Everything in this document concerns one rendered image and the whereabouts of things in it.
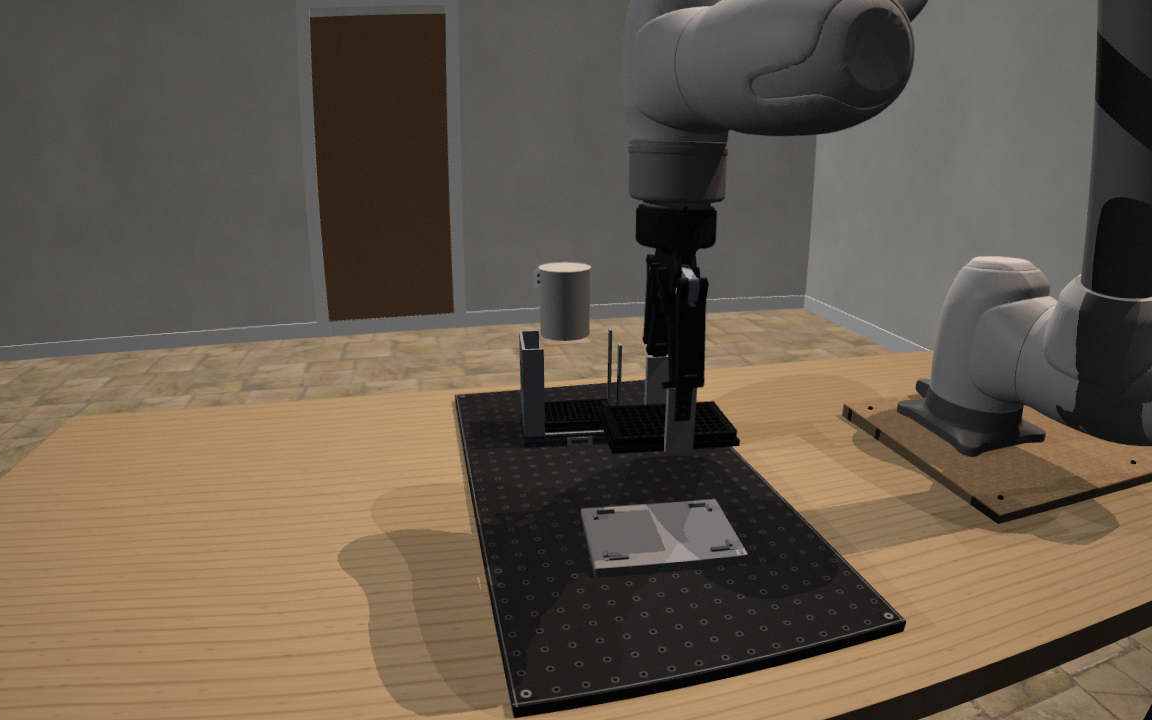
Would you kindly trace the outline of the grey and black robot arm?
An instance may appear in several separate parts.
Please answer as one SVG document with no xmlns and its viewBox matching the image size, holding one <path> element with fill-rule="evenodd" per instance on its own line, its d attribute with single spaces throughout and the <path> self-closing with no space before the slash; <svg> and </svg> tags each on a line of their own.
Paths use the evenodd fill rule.
<svg viewBox="0 0 1152 720">
<path fill-rule="evenodd" d="M 646 209 L 710 209 L 723 200 L 730 129 L 826 135 L 876 118 L 908 85 L 925 3 L 631 0 L 628 194 Z M 1043 442 L 1024 406 L 1152 446 L 1152 0 L 1098 0 L 1082 274 L 1058 301 L 1032 263 L 973 258 L 947 293 L 931 379 L 916 392 L 897 414 L 969 457 Z"/>
</svg>

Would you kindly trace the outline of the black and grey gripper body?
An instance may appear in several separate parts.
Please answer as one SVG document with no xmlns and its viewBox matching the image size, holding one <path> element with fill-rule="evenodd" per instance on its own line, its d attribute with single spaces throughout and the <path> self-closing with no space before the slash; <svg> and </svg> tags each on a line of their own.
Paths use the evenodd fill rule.
<svg viewBox="0 0 1152 720">
<path fill-rule="evenodd" d="M 652 247 L 655 263 L 666 266 L 669 304 L 676 304 L 681 264 L 690 264 L 698 275 L 696 251 L 717 243 L 717 209 L 636 209 L 636 240 Z"/>
</svg>

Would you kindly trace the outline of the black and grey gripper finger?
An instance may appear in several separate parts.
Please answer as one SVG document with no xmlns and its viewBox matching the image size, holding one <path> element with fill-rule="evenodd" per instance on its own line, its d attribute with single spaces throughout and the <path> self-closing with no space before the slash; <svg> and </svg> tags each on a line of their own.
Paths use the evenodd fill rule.
<svg viewBox="0 0 1152 720">
<path fill-rule="evenodd" d="M 660 313 L 666 314 L 669 382 L 662 382 L 666 396 L 666 454 L 692 450 L 696 397 L 704 386 L 705 323 L 707 323 L 707 278 L 681 264 L 675 305 L 669 304 L 666 266 L 657 266 Z M 676 388 L 680 389 L 676 389 Z"/>
<path fill-rule="evenodd" d="M 669 381 L 666 314 L 660 313 L 660 295 L 657 286 L 657 266 L 660 266 L 660 263 L 655 263 L 655 253 L 647 253 L 646 302 L 643 334 L 643 342 L 646 344 L 647 354 L 644 406 L 666 404 L 666 389 L 662 388 L 662 382 Z M 650 281 L 652 281 L 652 283 L 650 283 Z"/>
</svg>

